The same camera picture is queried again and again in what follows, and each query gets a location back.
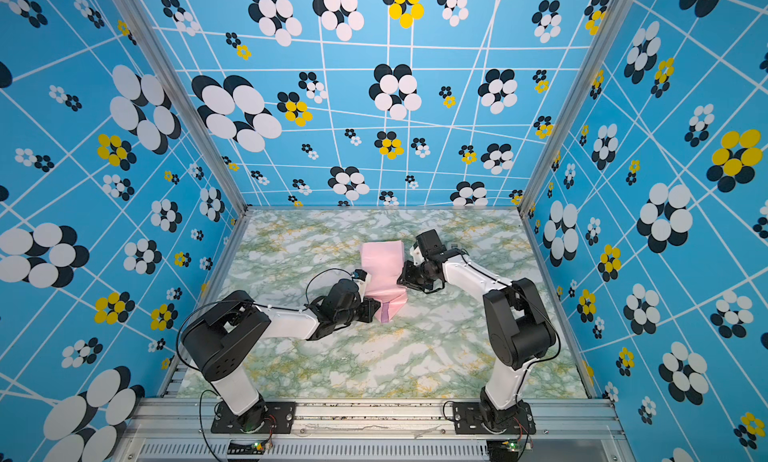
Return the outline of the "purple wrapping paper sheet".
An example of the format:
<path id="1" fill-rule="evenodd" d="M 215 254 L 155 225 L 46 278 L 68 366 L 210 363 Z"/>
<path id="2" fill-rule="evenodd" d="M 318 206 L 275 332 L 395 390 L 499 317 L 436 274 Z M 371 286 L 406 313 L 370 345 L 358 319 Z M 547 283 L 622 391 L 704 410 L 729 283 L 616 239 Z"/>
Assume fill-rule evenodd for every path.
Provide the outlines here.
<path id="1" fill-rule="evenodd" d="M 381 303 L 375 317 L 389 323 L 407 303 L 407 288 L 397 280 L 405 265 L 404 243 L 397 241 L 366 242 L 360 247 L 361 266 L 371 279 L 366 296 Z"/>

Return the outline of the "right green circuit board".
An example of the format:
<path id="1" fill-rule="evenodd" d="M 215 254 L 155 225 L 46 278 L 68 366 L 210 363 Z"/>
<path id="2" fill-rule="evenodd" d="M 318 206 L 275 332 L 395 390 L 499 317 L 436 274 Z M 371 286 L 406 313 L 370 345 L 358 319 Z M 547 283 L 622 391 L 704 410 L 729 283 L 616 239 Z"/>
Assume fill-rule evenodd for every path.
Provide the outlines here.
<path id="1" fill-rule="evenodd" d="M 511 440 L 489 440 L 486 443 L 490 461 L 517 461 L 521 449 L 521 442 Z"/>

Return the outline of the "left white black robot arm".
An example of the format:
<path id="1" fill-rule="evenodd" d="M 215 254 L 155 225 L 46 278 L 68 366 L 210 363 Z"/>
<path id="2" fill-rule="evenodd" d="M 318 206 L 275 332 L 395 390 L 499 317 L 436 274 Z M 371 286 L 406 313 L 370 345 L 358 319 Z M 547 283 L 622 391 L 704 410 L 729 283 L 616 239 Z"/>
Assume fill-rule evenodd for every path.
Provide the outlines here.
<path id="1" fill-rule="evenodd" d="M 221 399 L 216 433 L 255 433 L 276 428 L 244 361 L 262 339 L 320 340 L 354 323 L 370 323 L 381 302 L 365 294 L 369 276 L 339 279 L 304 309 L 258 304 L 236 290 L 204 308 L 180 332 L 179 343 Z"/>

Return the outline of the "aluminium front rail frame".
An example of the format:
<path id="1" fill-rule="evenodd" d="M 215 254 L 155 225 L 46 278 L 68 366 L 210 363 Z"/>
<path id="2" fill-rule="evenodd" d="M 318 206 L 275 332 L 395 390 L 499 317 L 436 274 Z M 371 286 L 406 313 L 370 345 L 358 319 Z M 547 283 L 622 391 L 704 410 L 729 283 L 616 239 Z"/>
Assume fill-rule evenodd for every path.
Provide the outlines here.
<path id="1" fill-rule="evenodd" d="M 534 435 L 458 435 L 452 402 L 471 399 L 295 399 L 289 434 L 214 434 L 213 399 L 143 402 L 117 461 L 490 461 L 489 440 L 521 442 L 517 461 L 632 461 L 614 407 L 598 399 L 533 399 Z M 264 455 L 227 454 L 231 441 L 269 441 Z"/>

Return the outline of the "left green circuit board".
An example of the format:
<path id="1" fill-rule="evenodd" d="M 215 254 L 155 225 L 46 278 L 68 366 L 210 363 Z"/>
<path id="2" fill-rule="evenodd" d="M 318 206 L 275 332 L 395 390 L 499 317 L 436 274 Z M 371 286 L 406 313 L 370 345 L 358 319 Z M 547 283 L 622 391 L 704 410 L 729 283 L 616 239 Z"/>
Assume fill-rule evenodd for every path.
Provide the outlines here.
<path id="1" fill-rule="evenodd" d="M 244 442 L 244 441 L 231 441 L 227 447 L 227 454 L 232 456 L 246 456 L 246 455 L 264 455 L 269 449 L 272 448 L 272 443 L 269 441 L 256 441 L 256 442 Z"/>

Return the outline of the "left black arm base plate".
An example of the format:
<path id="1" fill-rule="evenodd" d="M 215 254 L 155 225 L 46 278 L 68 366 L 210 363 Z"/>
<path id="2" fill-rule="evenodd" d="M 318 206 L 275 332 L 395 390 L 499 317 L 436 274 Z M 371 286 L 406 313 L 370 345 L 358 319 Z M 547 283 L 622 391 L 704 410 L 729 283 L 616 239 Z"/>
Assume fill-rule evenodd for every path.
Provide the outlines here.
<path id="1" fill-rule="evenodd" d="M 211 432 L 214 434 L 289 434 L 295 420 L 297 403 L 257 402 L 242 415 L 235 415 L 225 402 L 214 409 Z"/>

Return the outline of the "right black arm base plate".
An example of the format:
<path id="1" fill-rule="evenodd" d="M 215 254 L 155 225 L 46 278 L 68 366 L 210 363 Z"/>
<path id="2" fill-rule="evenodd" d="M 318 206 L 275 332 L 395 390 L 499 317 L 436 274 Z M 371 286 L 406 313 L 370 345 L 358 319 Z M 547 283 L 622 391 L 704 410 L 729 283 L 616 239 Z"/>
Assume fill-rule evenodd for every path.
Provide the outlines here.
<path id="1" fill-rule="evenodd" d="M 520 401 L 504 409 L 486 402 L 452 402 L 451 419 L 458 435 L 534 435 L 537 432 L 531 407 Z"/>

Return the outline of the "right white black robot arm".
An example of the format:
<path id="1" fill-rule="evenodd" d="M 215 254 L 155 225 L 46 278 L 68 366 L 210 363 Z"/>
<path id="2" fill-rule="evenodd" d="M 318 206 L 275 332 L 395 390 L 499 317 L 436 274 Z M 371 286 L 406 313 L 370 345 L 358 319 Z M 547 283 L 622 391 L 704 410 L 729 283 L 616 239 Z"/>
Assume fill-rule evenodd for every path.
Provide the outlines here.
<path id="1" fill-rule="evenodd" d="M 491 376 L 479 398 L 486 430 L 504 433 L 516 426 L 531 434 L 532 418 L 521 398 L 531 367 L 546 360 L 559 334 L 535 284 L 510 279 L 472 261 L 458 247 L 449 248 L 436 230 L 416 236 L 397 283 L 425 294 L 456 287 L 482 303 L 489 343 L 495 355 Z"/>

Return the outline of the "green circuit board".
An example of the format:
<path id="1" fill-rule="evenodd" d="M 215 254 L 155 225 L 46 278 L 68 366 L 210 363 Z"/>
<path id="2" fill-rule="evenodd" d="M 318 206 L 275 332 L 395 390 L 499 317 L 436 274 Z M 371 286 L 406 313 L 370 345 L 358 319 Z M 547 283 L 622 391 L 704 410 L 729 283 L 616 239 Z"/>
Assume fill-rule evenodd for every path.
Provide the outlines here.
<path id="1" fill-rule="evenodd" d="M 486 443 L 490 461 L 517 461 L 521 449 L 521 442 L 511 440 L 489 440 Z"/>
<path id="2" fill-rule="evenodd" d="M 244 442 L 244 441 L 231 441 L 227 447 L 227 454 L 232 456 L 246 456 L 246 455 L 264 455 L 269 449 L 272 448 L 272 443 L 269 441 L 256 441 L 256 442 Z"/>

